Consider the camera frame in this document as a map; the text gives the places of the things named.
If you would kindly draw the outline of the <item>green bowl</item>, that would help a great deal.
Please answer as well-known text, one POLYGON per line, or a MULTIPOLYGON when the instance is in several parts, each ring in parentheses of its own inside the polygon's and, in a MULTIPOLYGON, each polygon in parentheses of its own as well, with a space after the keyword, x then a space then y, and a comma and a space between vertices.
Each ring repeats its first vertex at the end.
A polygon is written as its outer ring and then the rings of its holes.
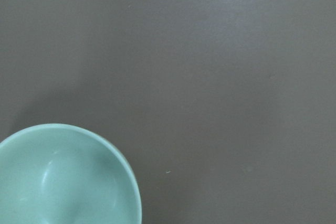
POLYGON ((1 223, 141 223, 124 155, 100 135, 41 124, 1 142, 1 223))

